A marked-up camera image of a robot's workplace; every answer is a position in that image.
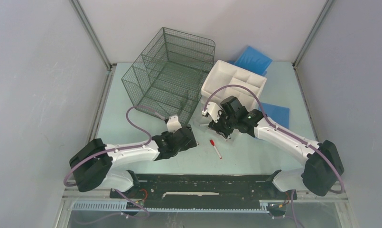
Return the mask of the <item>red cap marker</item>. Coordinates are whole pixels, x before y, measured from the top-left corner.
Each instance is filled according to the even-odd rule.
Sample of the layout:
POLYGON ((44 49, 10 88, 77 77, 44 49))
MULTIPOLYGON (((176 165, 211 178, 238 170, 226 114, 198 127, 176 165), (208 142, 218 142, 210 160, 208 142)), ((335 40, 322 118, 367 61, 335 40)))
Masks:
POLYGON ((215 142, 213 141, 213 139, 210 139, 209 140, 210 144, 213 146, 216 154, 218 155, 219 159, 222 159, 222 155, 220 154, 219 150, 217 149, 216 145, 215 145, 215 142))

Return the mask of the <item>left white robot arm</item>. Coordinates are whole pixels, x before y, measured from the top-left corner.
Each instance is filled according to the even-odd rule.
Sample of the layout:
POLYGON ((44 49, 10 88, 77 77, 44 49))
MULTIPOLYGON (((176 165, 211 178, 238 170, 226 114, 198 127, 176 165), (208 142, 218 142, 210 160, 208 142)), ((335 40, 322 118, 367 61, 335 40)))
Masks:
POLYGON ((134 172, 124 170, 125 165, 169 159, 196 146, 190 125, 126 145, 104 144, 102 139, 96 138, 70 159, 71 171, 64 179, 64 184, 67 187, 76 186, 80 192, 110 188, 134 198, 140 186, 134 172))

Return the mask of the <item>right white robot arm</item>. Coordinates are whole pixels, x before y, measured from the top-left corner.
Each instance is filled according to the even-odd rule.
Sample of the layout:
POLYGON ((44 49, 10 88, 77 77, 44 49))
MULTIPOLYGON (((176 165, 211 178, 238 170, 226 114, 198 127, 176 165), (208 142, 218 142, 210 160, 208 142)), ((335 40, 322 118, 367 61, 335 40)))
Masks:
POLYGON ((302 165, 301 169, 278 171, 274 174, 271 182, 265 186, 266 194, 270 198, 277 199, 285 191, 300 188, 322 197, 329 192, 344 192, 343 184, 340 185, 340 190, 332 189, 344 173, 333 142, 317 142, 295 134, 274 122, 261 108, 247 110, 235 96, 224 99, 220 104, 207 102, 202 109, 202 115, 211 117, 208 127, 223 138, 229 138, 237 130, 271 143, 302 165))

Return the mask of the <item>white plastic drawer organizer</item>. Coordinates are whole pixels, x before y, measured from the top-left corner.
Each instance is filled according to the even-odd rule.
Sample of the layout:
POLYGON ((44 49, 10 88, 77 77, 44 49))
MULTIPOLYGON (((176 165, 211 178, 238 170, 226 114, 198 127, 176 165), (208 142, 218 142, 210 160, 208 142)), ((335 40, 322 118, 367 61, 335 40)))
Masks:
MULTIPOLYGON (((255 74, 251 71, 245 70, 230 63, 218 60, 211 71, 209 72, 206 80, 201 88, 201 106, 197 108, 200 113, 208 99, 208 97, 217 89, 226 85, 240 85, 251 90, 257 97, 260 97, 267 78, 255 74)), ((220 104, 224 99, 229 96, 235 96, 246 107, 248 111, 255 109, 258 105, 255 98, 245 89, 238 87, 228 87, 211 98, 211 102, 220 104)))

